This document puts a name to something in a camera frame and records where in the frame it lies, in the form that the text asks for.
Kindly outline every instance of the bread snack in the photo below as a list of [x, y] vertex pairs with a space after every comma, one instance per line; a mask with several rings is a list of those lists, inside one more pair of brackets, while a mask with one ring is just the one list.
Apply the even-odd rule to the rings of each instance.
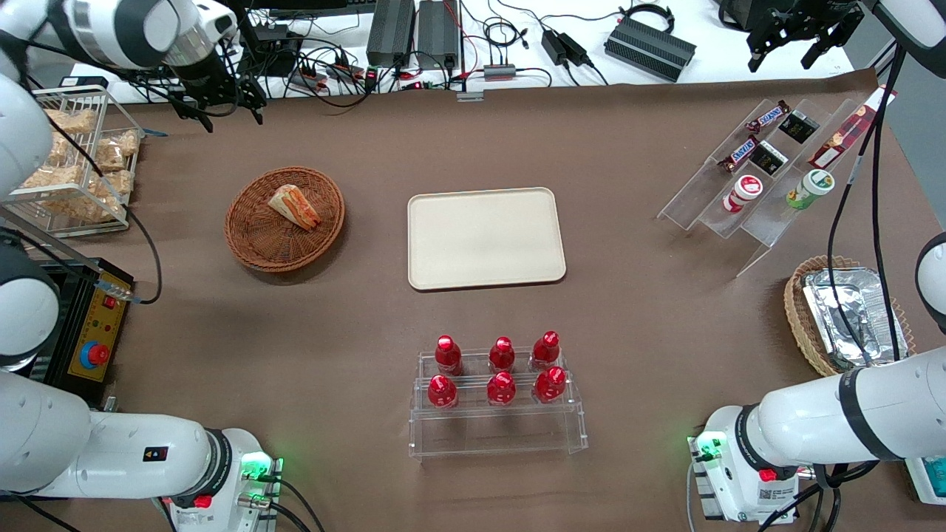
[[80, 167], [60, 167], [49, 166], [39, 167], [33, 175], [29, 176], [20, 188], [34, 188], [36, 186], [66, 185], [82, 182], [82, 168]]
[[46, 163], [51, 167], [57, 167], [65, 164], [65, 159], [69, 155], [69, 149], [72, 146], [69, 141], [59, 133], [53, 133], [53, 149], [49, 151], [46, 157]]
[[96, 164], [103, 172], [125, 169], [127, 163], [121, 145], [114, 138], [103, 138], [98, 141], [96, 150]]
[[91, 133], [96, 126], [96, 113], [91, 109], [74, 113], [56, 109], [44, 109], [44, 111], [63, 131], [69, 134]]
[[137, 130], [128, 130], [122, 133], [119, 136], [112, 137], [118, 147], [121, 149], [121, 154], [126, 157], [131, 157], [138, 153], [138, 145], [141, 143], [141, 140], [138, 138]]
[[[106, 198], [100, 198], [112, 211], [119, 214], [124, 213], [125, 207], [112, 195]], [[89, 223], [111, 222], [115, 218], [114, 212], [108, 212], [102, 209], [97, 203], [89, 198], [72, 198], [69, 200], [47, 200], [41, 202], [43, 207], [52, 214], [60, 214], [75, 218]]]
[[[107, 173], [105, 174], [105, 179], [109, 180], [112, 188], [115, 189], [115, 192], [117, 192], [119, 196], [125, 196], [131, 193], [131, 172], [122, 169], [117, 172]], [[98, 176], [92, 178], [92, 183], [89, 184], [89, 191], [98, 198], [104, 199], [112, 197], [112, 192], [102, 183], [101, 178]]]
[[277, 188], [270, 198], [270, 207], [307, 231], [322, 223], [319, 213], [315, 212], [312, 204], [296, 185], [282, 185]]

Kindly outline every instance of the red bottle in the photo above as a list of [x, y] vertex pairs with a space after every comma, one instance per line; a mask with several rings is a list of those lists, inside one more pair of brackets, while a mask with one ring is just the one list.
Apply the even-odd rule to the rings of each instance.
[[427, 389], [427, 399], [437, 408], [453, 408], [457, 405], [457, 385], [448, 377], [434, 375]]
[[529, 369], [531, 371], [545, 371], [555, 365], [558, 360], [558, 353], [561, 348], [558, 346], [558, 333], [550, 330], [542, 335], [533, 346], [533, 354], [529, 357]]
[[552, 402], [565, 393], [565, 370], [557, 365], [539, 374], [533, 386], [533, 397], [539, 402]]
[[513, 402], [516, 396], [516, 381], [513, 381], [513, 376], [505, 371], [494, 375], [486, 384], [486, 396], [489, 398], [489, 404], [493, 406], [505, 406]]
[[493, 373], [512, 372], [515, 361], [516, 352], [513, 350], [512, 341], [505, 336], [500, 336], [493, 348], [489, 350], [489, 369]]
[[433, 352], [437, 368], [445, 375], [460, 377], [464, 373], [464, 361], [460, 356], [460, 346], [447, 335], [437, 340], [437, 349]]

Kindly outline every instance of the white table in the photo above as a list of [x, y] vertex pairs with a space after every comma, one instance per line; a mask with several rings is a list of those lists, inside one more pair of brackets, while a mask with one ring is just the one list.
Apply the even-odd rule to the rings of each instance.
[[[506, 1], [510, 6], [528, 8], [535, 11], [540, 17], [548, 14], [569, 13], [588, 18], [600, 17], [608, 12], [616, 11], [616, 0], [511, 0]], [[700, 83], [718, 81], [745, 81], [745, 80], [790, 80], [804, 78], [827, 78], [844, 74], [852, 70], [848, 56], [841, 48], [832, 48], [822, 56], [810, 70], [801, 67], [801, 58], [811, 46], [809, 42], [790, 43], [773, 53], [762, 63], [756, 73], [749, 72], [746, 64], [749, 61], [749, 49], [745, 43], [747, 34], [724, 27], [717, 20], [718, 5], [713, 0], [658, 0], [659, 5], [669, 7], [676, 18], [673, 35], [684, 41], [696, 45], [696, 54], [691, 63], [684, 68], [679, 83]], [[492, 8], [504, 18], [512, 22], [520, 30], [528, 28], [526, 41], [529, 49], [521, 43], [509, 47], [508, 60], [516, 67], [540, 67], [552, 73], [553, 86], [572, 86], [568, 74], [561, 66], [552, 66], [552, 62], [542, 49], [539, 24], [532, 15], [516, 9], [501, 6], [496, 0], [491, 0]], [[466, 7], [479, 20], [495, 16], [487, 5], [486, 0], [467, 0]], [[464, 30], [467, 35], [482, 35], [482, 25], [470, 20], [465, 11], [461, 10]], [[619, 16], [612, 16], [597, 22], [587, 22], [574, 18], [546, 19], [546, 24], [559, 32], [566, 32], [588, 51], [589, 57], [602, 71], [610, 83], [666, 83], [667, 81], [650, 75], [627, 63], [610, 58], [604, 53], [604, 41], [618, 23]], [[654, 27], [663, 29], [663, 19], [654, 13], [638, 13], [636, 20]], [[372, 15], [344, 15], [325, 17], [316, 21], [318, 27], [311, 26], [308, 21], [292, 24], [291, 30], [309, 37], [331, 41], [345, 48], [359, 60], [359, 65], [367, 64], [365, 44], [371, 29]], [[335, 32], [346, 29], [336, 35], [326, 32]], [[322, 44], [306, 41], [303, 49], [311, 49]], [[481, 39], [464, 40], [467, 70], [472, 69], [474, 61], [474, 47], [479, 54], [478, 68], [489, 61], [488, 45]], [[494, 49], [494, 58], [499, 60]], [[572, 74], [582, 85], [599, 85], [601, 80], [587, 66], [572, 67]], [[140, 103], [145, 99], [126, 82], [104, 73], [103, 71], [85, 64], [77, 64], [73, 69], [74, 76], [104, 75], [110, 81], [109, 91], [122, 103]], [[439, 71], [425, 72], [418, 80], [440, 83], [443, 74]], [[282, 78], [260, 78], [260, 82], [268, 83], [275, 98], [280, 98], [286, 91], [286, 84]], [[333, 95], [340, 91], [331, 80], [329, 87]], [[383, 80], [381, 88], [387, 91], [390, 78]], [[541, 72], [521, 73], [513, 80], [484, 81], [482, 74], [471, 77], [467, 84], [469, 91], [513, 87], [541, 87], [548, 83], [548, 78]], [[297, 92], [289, 91], [291, 97], [306, 97]]]

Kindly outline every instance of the wire basket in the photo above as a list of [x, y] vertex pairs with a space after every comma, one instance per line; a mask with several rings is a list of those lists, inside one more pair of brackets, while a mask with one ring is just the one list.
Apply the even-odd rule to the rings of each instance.
[[[66, 133], [96, 159], [107, 177], [98, 177], [85, 158], [59, 137], [37, 173], [5, 199], [7, 208], [57, 238], [127, 229], [125, 208], [134, 187], [138, 144], [145, 136], [144, 130], [102, 87], [40, 89], [33, 95], [58, 122], [63, 118], [78, 121], [75, 129], [66, 126]], [[115, 113], [111, 123], [122, 127], [104, 130], [110, 106], [121, 113]], [[103, 158], [100, 141], [107, 143], [124, 134], [135, 141], [132, 152], [119, 153], [116, 159]], [[41, 173], [50, 176], [48, 182], [34, 183], [34, 177]]]
[[[270, 198], [282, 185], [298, 186], [322, 223], [307, 231], [270, 207]], [[223, 232], [244, 266], [278, 274], [321, 257], [341, 232], [344, 218], [344, 199], [334, 181], [310, 168], [287, 167], [257, 177], [240, 191], [227, 210]]]
[[[860, 262], [850, 258], [834, 256], [834, 268], [856, 268]], [[788, 324], [792, 328], [792, 334], [795, 335], [795, 341], [801, 354], [805, 356], [808, 364], [820, 373], [823, 377], [837, 375], [840, 371], [831, 364], [828, 358], [828, 352], [821, 343], [821, 334], [818, 332], [818, 326], [808, 309], [808, 302], [805, 300], [805, 294], [801, 290], [801, 278], [809, 272], [824, 270], [828, 267], [828, 256], [812, 257], [802, 262], [795, 269], [795, 272], [785, 283], [785, 315], [788, 316]], [[900, 327], [903, 332], [903, 339], [906, 341], [907, 351], [913, 355], [916, 354], [916, 344], [913, 341], [913, 332], [903, 317], [903, 309], [897, 304], [897, 300], [890, 298], [890, 306], [893, 308], [894, 315], [900, 321]]]

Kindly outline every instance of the yellow control panel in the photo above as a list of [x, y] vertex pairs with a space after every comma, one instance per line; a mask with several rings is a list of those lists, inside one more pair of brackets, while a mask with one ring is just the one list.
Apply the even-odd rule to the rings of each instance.
[[[103, 272], [101, 278], [116, 286], [131, 288], [129, 283], [107, 272]], [[76, 350], [69, 361], [69, 375], [96, 382], [105, 380], [105, 371], [112, 361], [118, 326], [121, 325], [127, 306], [127, 301], [96, 290], [89, 303]]]

